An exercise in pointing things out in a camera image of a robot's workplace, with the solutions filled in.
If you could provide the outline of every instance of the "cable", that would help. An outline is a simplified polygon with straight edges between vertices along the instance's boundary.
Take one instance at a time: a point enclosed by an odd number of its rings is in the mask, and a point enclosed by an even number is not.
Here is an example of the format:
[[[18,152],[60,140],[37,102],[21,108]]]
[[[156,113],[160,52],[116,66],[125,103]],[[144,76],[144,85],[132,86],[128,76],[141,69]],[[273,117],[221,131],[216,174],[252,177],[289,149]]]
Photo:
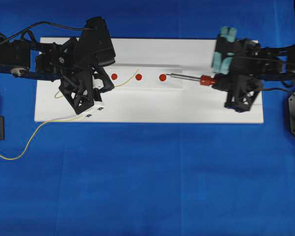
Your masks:
[[[32,141],[32,139],[35,137],[36,133],[38,132],[38,130],[43,126],[43,125],[46,125],[50,122],[69,122],[69,121],[72,121],[72,120],[76,120],[76,119],[79,119],[81,118],[82,116],[78,116],[78,117],[74,117],[74,118],[71,118],[71,119],[52,119],[52,120],[48,120],[42,124],[40,124],[34,131],[34,133],[32,134],[32,136],[30,137],[29,141],[27,142],[25,148],[23,149],[23,151],[21,152],[20,155],[18,155],[17,157],[13,157],[13,158],[7,158],[5,156],[3,156],[2,154],[0,154],[0,157],[4,160],[8,160],[8,161],[13,161],[13,160],[16,160],[16,159],[19,159],[20,157],[22,157],[24,155],[24,153],[27,151],[27,149],[29,148],[29,145],[30,145],[30,142]]]
[[[283,61],[283,60],[274,60],[274,59],[266,59],[266,58],[252,58],[252,57],[245,57],[245,56],[229,56],[231,58],[243,58],[243,59],[249,59],[249,60],[265,60],[265,61],[270,61],[270,62],[280,62],[280,63],[284,63],[286,65],[292,65],[295,66],[295,63],[289,63],[287,61]]]
[[[28,31],[29,29],[31,29],[31,28],[33,28],[35,26],[38,26],[38,25],[42,25],[42,24],[47,24],[47,25],[51,25],[51,26],[54,26],[54,27],[59,27],[59,28],[67,29],[67,30],[75,30],[75,31],[94,30],[92,28],[74,28],[74,27],[69,27],[69,26],[58,25],[58,24],[51,23],[51,22],[48,22],[48,21],[40,21],[40,22],[37,22],[35,24],[32,24],[32,25],[26,27],[25,29],[21,30],[20,32],[15,33],[11,37],[6,38],[4,41],[0,42],[0,45],[7,42],[7,41],[9,41],[12,38],[15,38],[16,36],[26,32],[26,31]]]
[[[63,95],[57,97],[58,93],[60,93],[60,90],[58,90],[58,92],[55,94],[54,98],[62,98],[62,97],[64,97]]]
[[[289,95],[291,95],[291,96],[293,96],[295,98],[295,94],[294,93],[288,91],[287,89],[279,88],[279,87],[277,87],[277,88],[263,88],[263,89],[261,89],[259,91],[273,91],[273,90],[280,90],[280,91],[287,92]]]
[[[124,83],[120,84],[120,85],[115,85],[115,87],[121,87],[121,86],[124,86],[125,84],[128,84],[132,79],[133,77],[136,76],[136,74],[138,73],[139,69],[136,70],[136,72],[134,72],[134,74]]]

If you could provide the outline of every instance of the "white board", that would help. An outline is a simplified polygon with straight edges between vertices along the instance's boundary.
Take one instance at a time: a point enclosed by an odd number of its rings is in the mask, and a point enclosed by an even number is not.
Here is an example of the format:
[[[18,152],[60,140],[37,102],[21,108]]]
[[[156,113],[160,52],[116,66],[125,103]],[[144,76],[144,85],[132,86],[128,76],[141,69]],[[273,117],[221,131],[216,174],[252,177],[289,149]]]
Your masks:
[[[43,43],[62,44],[68,38],[41,38]],[[182,73],[191,76],[213,75],[211,60],[215,40],[120,39],[113,38],[116,63],[105,67],[116,73],[115,85],[122,84],[139,69],[142,79],[102,94],[105,108],[93,110],[81,122],[156,122],[156,123],[263,123],[262,95],[250,112],[237,113],[224,108],[226,93],[198,82],[160,74]],[[65,98],[55,99],[59,81],[38,81],[35,121],[68,117],[74,114]]]

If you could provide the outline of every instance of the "screwdriver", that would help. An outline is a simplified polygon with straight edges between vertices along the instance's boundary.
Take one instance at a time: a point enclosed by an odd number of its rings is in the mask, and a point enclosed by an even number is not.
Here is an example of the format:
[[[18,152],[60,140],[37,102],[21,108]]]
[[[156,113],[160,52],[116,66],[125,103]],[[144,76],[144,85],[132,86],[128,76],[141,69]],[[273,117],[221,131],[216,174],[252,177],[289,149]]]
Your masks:
[[[199,81],[200,85],[203,86],[210,86],[214,85],[216,83],[216,79],[212,78],[211,76],[208,75],[203,75],[201,77],[195,77],[195,76],[189,76],[189,75],[179,75],[179,74],[166,74],[172,78],[178,78],[178,79],[184,79],[184,80],[192,80],[192,81]]]

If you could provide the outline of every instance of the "red screwdriver handle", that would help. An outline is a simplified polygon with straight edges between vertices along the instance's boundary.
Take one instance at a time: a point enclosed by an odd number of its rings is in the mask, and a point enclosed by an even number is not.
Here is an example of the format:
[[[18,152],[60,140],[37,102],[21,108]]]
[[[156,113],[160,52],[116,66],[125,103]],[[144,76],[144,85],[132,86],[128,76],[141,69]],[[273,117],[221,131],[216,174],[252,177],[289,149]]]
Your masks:
[[[203,75],[200,77],[200,85],[210,86],[214,85],[215,83],[216,80],[214,78],[211,78],[211,76]]]

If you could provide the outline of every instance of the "screw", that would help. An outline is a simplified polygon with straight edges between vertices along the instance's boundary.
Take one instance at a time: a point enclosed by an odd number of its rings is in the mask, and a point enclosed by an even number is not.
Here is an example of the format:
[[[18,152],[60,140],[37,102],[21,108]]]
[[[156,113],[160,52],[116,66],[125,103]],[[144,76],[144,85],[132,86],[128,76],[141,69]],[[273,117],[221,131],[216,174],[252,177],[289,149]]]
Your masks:
[[[63,57],[60,57],[60,58],[59,58],[59,62],[60,62],[61,64],[64,64],[64,58],[63,58]]]

